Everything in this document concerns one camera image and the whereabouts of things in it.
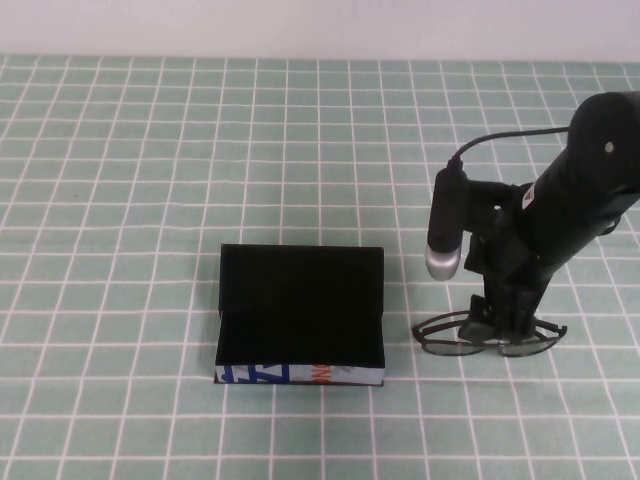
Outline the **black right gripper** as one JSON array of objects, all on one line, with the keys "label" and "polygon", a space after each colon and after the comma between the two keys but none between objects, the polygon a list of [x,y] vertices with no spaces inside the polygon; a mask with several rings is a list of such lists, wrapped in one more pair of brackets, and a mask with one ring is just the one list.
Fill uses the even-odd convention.
[{"label": "black right gripper", "polygon": [[535,312],[550,276],[517,235],[514,212],[493,208],[486,223],[474,225],[464,268],[482,276],[484,297],[472,295],[460,338],[488,342],[501,337],[531,337]]}]

